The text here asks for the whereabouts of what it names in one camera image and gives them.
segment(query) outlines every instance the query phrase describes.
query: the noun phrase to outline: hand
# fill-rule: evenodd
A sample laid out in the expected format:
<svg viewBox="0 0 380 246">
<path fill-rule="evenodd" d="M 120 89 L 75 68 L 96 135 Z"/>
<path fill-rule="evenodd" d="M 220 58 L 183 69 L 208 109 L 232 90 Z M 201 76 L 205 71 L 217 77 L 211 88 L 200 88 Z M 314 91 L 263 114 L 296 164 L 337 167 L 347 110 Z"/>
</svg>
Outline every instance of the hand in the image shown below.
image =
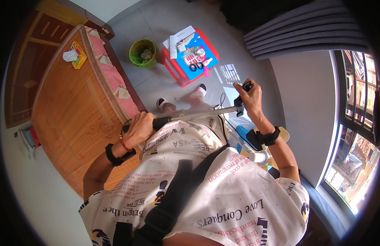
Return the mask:
<svg viewBox="0 0 380 246">
<path fill-rule="evenodd" d="M 252 117 L 252 115 L 263 115 L 261 108 L 261 87 L 252 79 L 247 79 L 243 84 L 245 84 L 248 81 L 250 81 L 253 85 L 249 92 L 243 90 L 242 86 L 240 86 L 237 83 L 234 83 L 234 87 L 239 92 L 239 95 L 241 96 L 242 101 L 247 110 L 247 115 L 250 118 Z"/>
<path fill-rule="evenodd" d="M 128 131 L 123 135 L 123 142 L 127 148 L 148 140 L 156 131 L 153 129 L 153 120 L 156 116 L 152 113 L 141 112 L 131 119 Z"/>
</svg>

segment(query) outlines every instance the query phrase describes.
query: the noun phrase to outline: tile floor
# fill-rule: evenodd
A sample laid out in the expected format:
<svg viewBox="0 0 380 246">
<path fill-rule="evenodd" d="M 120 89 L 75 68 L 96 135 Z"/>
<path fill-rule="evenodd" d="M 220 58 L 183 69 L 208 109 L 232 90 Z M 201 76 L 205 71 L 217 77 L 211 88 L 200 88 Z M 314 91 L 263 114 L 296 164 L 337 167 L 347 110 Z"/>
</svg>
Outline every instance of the tile floor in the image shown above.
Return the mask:
<svg viewBox="0 0 380 246">
<path fill-rule="evenodd" d="M 210 70 L 209 77 L 201 77 L 187 87 L 180 87 L 164 65 L 157 63 L 152 69 L 131 65 L 128 51 L 138 39 L 153 40 L 158 49 L 170 35 L 192 25 L 202 30 L 219 53 L 220 61 Z M 149 112 L 160 113 L 156 101 L 164 97 L 177 109 L 189 105 L 181 98 L 192 92 L 200 83 L 208 88 L 205 101 L 211 105 L 220 103 L 220 96 L 227 93 L 223 106 L 229 107 L 237 92 L 233 82 L 242 83 L 253 78 L 262 88 L 264 114 L 274 125 L 285 127 L 285 118 L 279 87 L 269 59 L 256 61 L 245 46 L 244 33 L 229 26 L 219 5 L 209 5 L 204 0 L 187 3 L 185 0 L 159 0 L 139 8 L 112 26 L 115 37 L 111 45 L 129 80 Z M 230 114 L 234 124 L 246 125 L 246 120 Z"/>
</svg>

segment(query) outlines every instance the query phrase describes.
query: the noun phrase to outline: foot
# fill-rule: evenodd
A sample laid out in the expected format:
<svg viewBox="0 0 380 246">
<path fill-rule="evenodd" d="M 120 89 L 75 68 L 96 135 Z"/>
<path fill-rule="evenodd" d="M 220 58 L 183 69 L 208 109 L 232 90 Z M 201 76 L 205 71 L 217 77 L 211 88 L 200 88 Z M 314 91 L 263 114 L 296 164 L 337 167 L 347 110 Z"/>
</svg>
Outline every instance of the foot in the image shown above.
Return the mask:
<svg viewBox="0 0 380 246">
<path fill-rule="evenodd" d="M 202 95 L 205 96 L 207 94 L 207 87 L 204 84 L 201 84 L 197 87 L 196 91 L 201 91 Z"/>
<path fill-rule="evenodd" d="M 161 111 L 163 111 L 163 106 L 164 104 L 166 104 L 168 101 L 165 99 L 165 98 L 159 98 L 157 100 L 157 106 L 159 109 L 161 109 Z"/>
</svg>

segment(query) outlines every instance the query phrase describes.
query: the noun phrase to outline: yellow tissue box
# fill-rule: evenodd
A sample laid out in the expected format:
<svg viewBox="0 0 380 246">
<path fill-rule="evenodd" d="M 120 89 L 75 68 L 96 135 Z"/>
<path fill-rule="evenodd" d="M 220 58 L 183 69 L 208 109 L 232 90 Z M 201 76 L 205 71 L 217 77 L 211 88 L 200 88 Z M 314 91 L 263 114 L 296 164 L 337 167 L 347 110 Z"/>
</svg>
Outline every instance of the yellow tissue box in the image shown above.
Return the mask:
<svg viewBox="0 0 380 246">
<path fill-rule="evenodd" d="M 78 58 L 75 61 L 71 62 L 72 66 L 75 69 L 80 69 L 80 67 L 86 61 L 86 58 L 87 58 L 85 52 L 83 52 L 82 48 L 79 46 L 79 43 L 75 41 L 71 44 L 70 50 L 75 50 L 78 56 Z"/>
</svg>

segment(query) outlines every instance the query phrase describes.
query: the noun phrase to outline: black wristband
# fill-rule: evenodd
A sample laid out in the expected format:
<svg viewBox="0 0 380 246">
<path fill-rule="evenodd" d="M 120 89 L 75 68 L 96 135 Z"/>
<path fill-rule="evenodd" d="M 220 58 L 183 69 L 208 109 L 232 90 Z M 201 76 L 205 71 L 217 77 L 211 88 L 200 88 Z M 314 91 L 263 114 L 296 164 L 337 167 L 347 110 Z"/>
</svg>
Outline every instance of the black wristband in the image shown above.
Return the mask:
<svg viewBox="0 0 380 246">
<path fill-rule="evenodd" d="M 269 133 L 267 135 L 262 135 L 259 131 L 249 131 L 246 134 L 246 138 L 249 142 L 254 146 L 257 151 L 262 150 L 262 145 L 271 146 L 275 144 L 275 140 L 280 134 L 280 130 L 277 126 L 275 126 L 275 131 L 273 133 Z"/>
<path fill-rule="evenodd" d="M 136 154 L 135 149 L 133 149 L 131 152 L 127 152 L 122 157 L 115 157 L 112 153 L 112 146 L 113 144 L 108 144 L 105 147 L 105 153 L 108 160 L 112 163 L 113 166 L 120 166 L 123 162 L 125 162 L 127 159 L 131 158 Z"/>
</svg>

